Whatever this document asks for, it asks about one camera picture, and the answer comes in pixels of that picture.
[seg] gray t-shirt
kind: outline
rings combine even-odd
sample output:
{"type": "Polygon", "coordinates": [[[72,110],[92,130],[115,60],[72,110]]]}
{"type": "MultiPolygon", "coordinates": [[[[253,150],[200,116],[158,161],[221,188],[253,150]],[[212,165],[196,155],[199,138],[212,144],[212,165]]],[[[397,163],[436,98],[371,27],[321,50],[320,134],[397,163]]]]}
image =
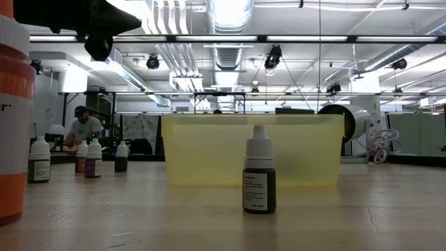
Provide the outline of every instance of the gray t-shirt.
{"type": "Polygon", "coordinates": [[[102,132],[102,126],[99,119],[90,116],[85,123],[73,122],[70,132],[75,135],[75,139],[85,140],[92,132],[102,132]]]}

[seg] bottle label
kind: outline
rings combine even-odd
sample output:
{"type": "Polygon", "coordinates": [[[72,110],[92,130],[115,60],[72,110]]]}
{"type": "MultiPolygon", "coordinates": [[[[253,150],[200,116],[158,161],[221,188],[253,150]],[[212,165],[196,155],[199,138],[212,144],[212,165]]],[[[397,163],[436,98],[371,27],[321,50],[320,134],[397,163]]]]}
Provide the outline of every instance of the bottle label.
{"type": "Polygon", "coordinates": [[[15,91],[27,93],[32,84],[18,81],[13,82],[3,73],[0,73],[0,175],[24,174],[29,155],[29,138],[33,102],[32,98],[25,98],[20,93],[9,94],[15,91]]]}
{"type": "Polygon", "coordinates": [[[95,175],[96,176],[102,175],[102,160],[96,160],[95,175]]]}
{"type": "Polygon", "coordinates": [[[85,158],[77,158],[75,165],[75,172],[84,173],[85,172],[85,158]]]}
{"type": "Polygon", "coordinates": [[[243,207],[268,210],[268,175],[243,172],[243,207]]]}
{"type": "Polygon", "coordinates": [[[94,177],[102,175],[102,160],[85,160],[85,177],[94,177]]]}
{"type": "Polygon", "coordinates": [[[51,176],[49,160],[30,160],[28,166],[29,181],[48,181],[51,176]]]}

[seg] black cap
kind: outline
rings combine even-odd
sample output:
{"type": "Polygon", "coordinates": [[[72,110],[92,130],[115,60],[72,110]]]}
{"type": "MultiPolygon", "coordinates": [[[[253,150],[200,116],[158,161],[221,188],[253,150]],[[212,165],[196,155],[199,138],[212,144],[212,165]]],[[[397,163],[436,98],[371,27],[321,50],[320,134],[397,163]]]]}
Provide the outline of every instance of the black cap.
{"type": "Polygon", "coordinates": [[[76,109],[75,109],[75,117],[82,116],[87,111],[88,110],[85,106],[80,105],[80,106],[76,107],[76,109]]]}

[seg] desk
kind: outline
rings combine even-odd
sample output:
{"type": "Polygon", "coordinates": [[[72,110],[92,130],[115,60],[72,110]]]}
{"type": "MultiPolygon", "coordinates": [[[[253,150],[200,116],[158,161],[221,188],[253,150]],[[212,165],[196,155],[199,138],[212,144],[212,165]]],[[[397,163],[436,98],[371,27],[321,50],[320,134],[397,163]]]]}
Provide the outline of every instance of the desk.
{"type": "Polygon", "coordinates": [[[169,187],[164,168],[106,162],[85,179],[55,165],[0,250],[446,250],[444,169],[344,165],[338,186],[279,189],[276,214],[250,215],[240,188],[169,187]]]}

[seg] air duct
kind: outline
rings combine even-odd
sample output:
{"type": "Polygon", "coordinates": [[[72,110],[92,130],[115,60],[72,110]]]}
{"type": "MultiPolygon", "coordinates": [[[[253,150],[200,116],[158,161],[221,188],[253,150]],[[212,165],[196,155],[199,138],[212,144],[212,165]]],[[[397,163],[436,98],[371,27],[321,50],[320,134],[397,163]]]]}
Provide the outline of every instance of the air duct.
{"type": "MultiPolygon", "coordinates": [[[[247,33],[251,23],[254,0],[206,0],[208,28],[212,34],[247,33]]],[[[243,57],[243,49],[214,48],[216,70],[237,70],[243,57]]],[[[215,73],[220,86],[232,87],[238,82],[239,73],[215,73]]]]}
{"type": "MultiPolygon", "coordinates": [[[[105,63],[108,65],[110,70],[120,75],[127,83],[138,88],[140,91],[153,91],[145,85],[144,80],[140,79],[129,68],[126,68],[123,65],[123,55],[118,50],[113,49],[110,53],[110,57],[105,61],[105,63]]],[[[163,98],[153,94],[148,95],[148,97],[155,101],[158,107],[171,107],[171,101],[168,98],[163,98]]]]}
{"type": "MultiPolygon", "coordinates": [[[[418,33],[420,36],[444,36],[446,35],[446,16],[441,17],[433,24],[420,30],[418,33]]],[[[427,44],[416,45],[395,45],[386,52],[383,52],[376,58],[369,60],[364,65],[365,71],[375,71],[382,67],[388,66],[399,59],[416,52],[417,50],[425,47],[427,44]]]]}

